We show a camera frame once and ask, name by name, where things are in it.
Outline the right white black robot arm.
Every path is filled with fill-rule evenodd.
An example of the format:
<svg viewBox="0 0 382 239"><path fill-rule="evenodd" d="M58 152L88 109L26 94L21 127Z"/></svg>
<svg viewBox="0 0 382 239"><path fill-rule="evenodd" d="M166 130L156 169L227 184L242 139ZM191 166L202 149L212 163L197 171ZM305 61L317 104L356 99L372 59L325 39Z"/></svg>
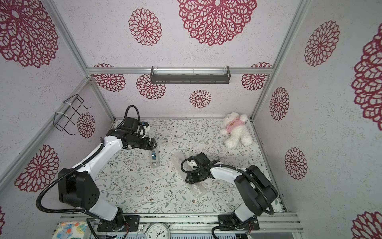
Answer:
<svg viewBox="0 0 382 239"><path fill-rule="evenodd" d="M243 201L233 211L233 218L239 222L263 213L275 213L272 203L278 198L278 192L263 172L254 165L247 168L234 167L218 160L211 161L204 153L200 153L183 160L180 167L186 173L185 182L188 184L217 179L236 186Z"/></svg>

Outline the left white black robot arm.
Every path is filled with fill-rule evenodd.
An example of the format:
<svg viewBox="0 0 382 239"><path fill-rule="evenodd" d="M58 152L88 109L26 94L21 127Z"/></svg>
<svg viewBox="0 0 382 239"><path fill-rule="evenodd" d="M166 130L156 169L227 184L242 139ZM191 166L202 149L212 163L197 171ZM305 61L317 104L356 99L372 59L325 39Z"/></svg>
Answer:
<svg viewBox="0 0 382 239"><path fill-rule="evenodd" d="M58 176L60 202L84 209L93 217L109 222L115 227L124 224L123 212L117 206L109 203L100 196L95 179L108 161L122 149L144 149L152 151L157 147L155 139L146 136L150 126L144 125L143 132L138 135L128 130L113 128L101 140L101 144L84 160L76 164L75 171L65 176L69 169L62 169Z"/></svg>

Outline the white teddy bear pink shirt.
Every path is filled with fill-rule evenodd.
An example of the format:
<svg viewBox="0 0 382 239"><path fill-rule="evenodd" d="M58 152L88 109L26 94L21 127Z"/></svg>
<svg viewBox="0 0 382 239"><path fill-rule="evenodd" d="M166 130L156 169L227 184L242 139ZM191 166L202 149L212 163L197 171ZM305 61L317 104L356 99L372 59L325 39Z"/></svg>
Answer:
<svg viewBox="0 0 382 239"><path fill-rule="evenodd" d="M236 148L239 143L243 146L249 146L253 143L253 138L245 125L248 120L247 115L240 115L237 112L227 114L223 119L220 134L229 136L224 142L227 148Z"/></svg>

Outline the white analog clock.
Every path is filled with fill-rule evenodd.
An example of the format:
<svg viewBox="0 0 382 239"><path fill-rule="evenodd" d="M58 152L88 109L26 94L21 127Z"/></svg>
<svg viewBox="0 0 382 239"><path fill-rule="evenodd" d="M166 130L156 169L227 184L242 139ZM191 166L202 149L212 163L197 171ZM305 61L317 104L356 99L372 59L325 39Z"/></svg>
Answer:
<svg viewBox="0 0 382 239"><path fill-rule="evenodd" d="M170 226L156 223L149 226L145 233L145 239L170 239Z"/></svg>

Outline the colourful tissue box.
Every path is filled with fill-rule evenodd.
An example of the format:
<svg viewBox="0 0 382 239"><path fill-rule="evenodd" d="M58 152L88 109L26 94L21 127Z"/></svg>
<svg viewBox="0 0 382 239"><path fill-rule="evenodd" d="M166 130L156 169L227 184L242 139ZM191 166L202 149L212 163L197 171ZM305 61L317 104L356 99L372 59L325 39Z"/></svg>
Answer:
<svg viewBox="0 0 382 239"><path fill-rule="evenodd" d="M90 229L86 221L61 222L58 224L52 239L88 239Z"/></svg>

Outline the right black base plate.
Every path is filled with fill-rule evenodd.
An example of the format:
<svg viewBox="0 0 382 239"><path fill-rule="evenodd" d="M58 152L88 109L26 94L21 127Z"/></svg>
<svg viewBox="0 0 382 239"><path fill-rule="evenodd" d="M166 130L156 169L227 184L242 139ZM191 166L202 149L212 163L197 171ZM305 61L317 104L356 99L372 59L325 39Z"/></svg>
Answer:
<svg viewBox="0 0 382 239"><path fill-rule="evenodd" d="M252 216L240 221L235 215L218 215L218 229L221 231L258 231L260 225L257 217Z"/></svg>

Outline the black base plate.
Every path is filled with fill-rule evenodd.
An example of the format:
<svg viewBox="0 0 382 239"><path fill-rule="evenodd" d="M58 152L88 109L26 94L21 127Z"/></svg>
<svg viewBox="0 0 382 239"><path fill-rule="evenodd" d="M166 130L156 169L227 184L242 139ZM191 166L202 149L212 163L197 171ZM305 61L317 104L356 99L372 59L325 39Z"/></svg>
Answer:
<svg viewBox="0 0 382 239"><path fill-rule="evenodd" d="M140 216L117 215L112 221L100 220L97 232L137 232Z"/></svg>
<svg viewBox="0 0 382 239"><path fill-rule="evenodd" d="M258 231L260 225L257 217L252 216L240 221L235 215L218 215L218 229L221 231Z"/></svg>

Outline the black wall shelf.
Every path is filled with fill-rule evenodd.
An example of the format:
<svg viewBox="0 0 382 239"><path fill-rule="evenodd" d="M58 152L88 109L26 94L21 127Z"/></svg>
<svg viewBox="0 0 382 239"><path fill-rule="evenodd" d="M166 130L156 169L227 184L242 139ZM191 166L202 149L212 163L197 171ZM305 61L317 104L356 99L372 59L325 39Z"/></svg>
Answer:
<svg viewBox="0 0 382 239"><path fill-rule="evenodd" d="M156 67L150 72L153 85L181 84L229 84L231 72L229 67Z"/></svg>

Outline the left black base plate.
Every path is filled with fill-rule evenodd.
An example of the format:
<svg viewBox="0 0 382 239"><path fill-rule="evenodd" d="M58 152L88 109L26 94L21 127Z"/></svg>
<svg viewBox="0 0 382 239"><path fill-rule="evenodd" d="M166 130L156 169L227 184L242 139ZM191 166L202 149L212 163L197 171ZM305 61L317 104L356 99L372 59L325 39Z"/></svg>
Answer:
<svg viewBox="0 0 382 239"><path fill-rule="evenodd" d="M112 221L100 220L97 232L137 232L140 216L117 215Z"/></svg>

